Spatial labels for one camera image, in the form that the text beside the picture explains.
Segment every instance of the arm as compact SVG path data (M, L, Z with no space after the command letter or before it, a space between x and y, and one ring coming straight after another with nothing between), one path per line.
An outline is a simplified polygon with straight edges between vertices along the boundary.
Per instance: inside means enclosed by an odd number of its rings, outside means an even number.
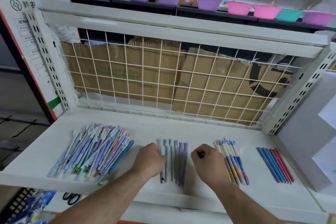
M139 150L132 168L115 181L67 209L50 224L115 224L139 190L166 162L156 144Z
M223 155L216 149L202 144L191 153L191 158L198 176L216 193L234 224L284 224L233 185Z

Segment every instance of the green stripe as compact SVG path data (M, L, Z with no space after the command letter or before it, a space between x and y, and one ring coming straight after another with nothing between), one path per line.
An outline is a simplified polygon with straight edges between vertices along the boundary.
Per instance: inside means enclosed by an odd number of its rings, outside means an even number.
M49 108L51 110L53 110L60 103L61 103L61 99L60 99L60 97L57 97L57 98L51 100L50 102L48 102L48 105L49 105Z

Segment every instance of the forearm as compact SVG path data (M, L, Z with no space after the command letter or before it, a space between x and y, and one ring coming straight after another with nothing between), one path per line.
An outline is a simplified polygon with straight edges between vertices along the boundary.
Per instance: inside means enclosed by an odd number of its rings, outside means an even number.
M63 212L51 224L115 224L147 180L128 171Z
M234 224L284 224L233 184L218 185L214 192Z

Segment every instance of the floor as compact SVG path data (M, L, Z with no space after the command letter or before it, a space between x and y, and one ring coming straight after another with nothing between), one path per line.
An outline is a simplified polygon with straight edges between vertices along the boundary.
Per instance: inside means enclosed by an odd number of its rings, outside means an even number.
M22 74L0 72L0 118L49 124ZM48 127L0 119L0 171ZM0 211L19 190L0 185Z

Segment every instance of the bundle of pens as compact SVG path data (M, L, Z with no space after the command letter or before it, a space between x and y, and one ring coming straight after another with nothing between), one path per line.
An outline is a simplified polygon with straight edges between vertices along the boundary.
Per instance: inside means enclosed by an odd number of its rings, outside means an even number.
M168 181L168 175L170 173L171 181L175 181L180 187L184 187L189 144L178 142L177 140L160 139L159 146L161 155L166 156L166 164L160 173L161 183Z
M99 183L115 169L132 147L134 141L130 141L129 136L130 133L119 125L114 127L92 123L79 133L75 129L73 140L47 177L65 178L75 174L75 181L92 177L95 183Z
M227 173L233 184L238 187L241 185L250 185L249 178L243 168L243 163L238 156L238 151L236 149L235 141L217 140L213 144L217 151L224 155L225 165Z
M257 150L264 159L277 183L292 184L295 182L278 149L257 147Z

